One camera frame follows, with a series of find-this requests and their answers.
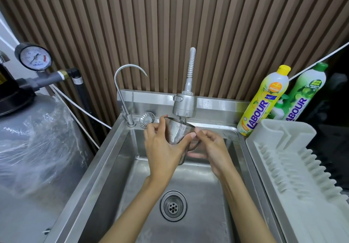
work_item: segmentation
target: faucet button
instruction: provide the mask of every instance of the faucet button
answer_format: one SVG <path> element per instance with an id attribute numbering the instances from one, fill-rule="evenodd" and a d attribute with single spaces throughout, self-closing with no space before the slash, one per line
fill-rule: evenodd
<path id="1" fill-rule="evenodd" d="M 183 100 L 183 98 L 181 96 L 173 96 L 173 100 L 177 101 L 177 102 L 181 102 Z"/>

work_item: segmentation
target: dish soap bottle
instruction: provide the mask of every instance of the dish soap bottle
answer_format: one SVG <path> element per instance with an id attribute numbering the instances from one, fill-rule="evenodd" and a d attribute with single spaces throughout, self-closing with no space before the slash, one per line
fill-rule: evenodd
<path id="1" fill-rule="evenodd" d="M 305 71 L 301 74 L 293 89 L 289 93 L 289 99 L 285 100 L 283 104 L 283 111 L 285 121 L 295 121 L 302 113 L 304 108 L 317 91 L 322 88 L 326 82 L 326 75 L 324 71 L 328 64 L 317 63 L 313 69 Z"/>
<path id="2" fill-rule="evenodd" d="M 267 75 L 257 92 L 242 115 L 238 123 L 238 131 L 245 136 L 249 136 L 261 119 L 268 116 L 271 109 L 285 93 L 288 87 L 287 74 L 291 68 L 287 65 L 280 65 L 278 70 Z"/>
<path id="3" fill-rule="evenodd" d="M 282 109 L 283 106 L 283 100 L 288 99 L 288 95 L 284 94 L 281 96 L 281 98 L 275 103 L 274 108 L 270 111 L 270 113 L 267 116 L 267 119 L 273 119 L 273 120 L 281 120 L 285 113 Z"/>

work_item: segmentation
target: sink strainer basket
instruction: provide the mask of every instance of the sink strainer basket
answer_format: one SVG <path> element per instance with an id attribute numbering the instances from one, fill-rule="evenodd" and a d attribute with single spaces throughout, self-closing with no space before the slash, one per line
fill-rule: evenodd
<path id="1" fill-rule="evenodd" d="M 155 115 L 151 112 L 145 112 L 139 117 L 139 125 L 143 128 L 147 127 L 148 123 L 154 123 Z"/>

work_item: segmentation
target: white plastic dish rack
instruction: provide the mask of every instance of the white plastic dish rack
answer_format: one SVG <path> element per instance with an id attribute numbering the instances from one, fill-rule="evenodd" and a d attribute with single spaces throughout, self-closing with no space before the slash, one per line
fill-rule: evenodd
<path id="1" fill-rule="evenodd" d="M 304 122 L 262 120 L 246 139 L 288 243 L 348 243 L 348 196 L 306 146 Z"/>

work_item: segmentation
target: stainless steel cup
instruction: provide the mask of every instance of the stainless steel cup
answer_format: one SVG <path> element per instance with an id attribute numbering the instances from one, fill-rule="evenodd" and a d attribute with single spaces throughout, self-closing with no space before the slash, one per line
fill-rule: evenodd
<path id="1" fill-rule="evenodd" d="M 185 135 L 194 132 L 195 126 L 185 123 L 180 123 L 179 119 L 165 117 L 166 129 L 165 129 L 165 138 L 170 144 L 178 144 Z M 197 141 L 197 143 L 193 143 L 195 139 L 189 144 L 184 150 L 182 157 L 179 161 L 179 165 L 184 163 L 185 156 L 188 152 L 194 151 L 201 141 Z"/>

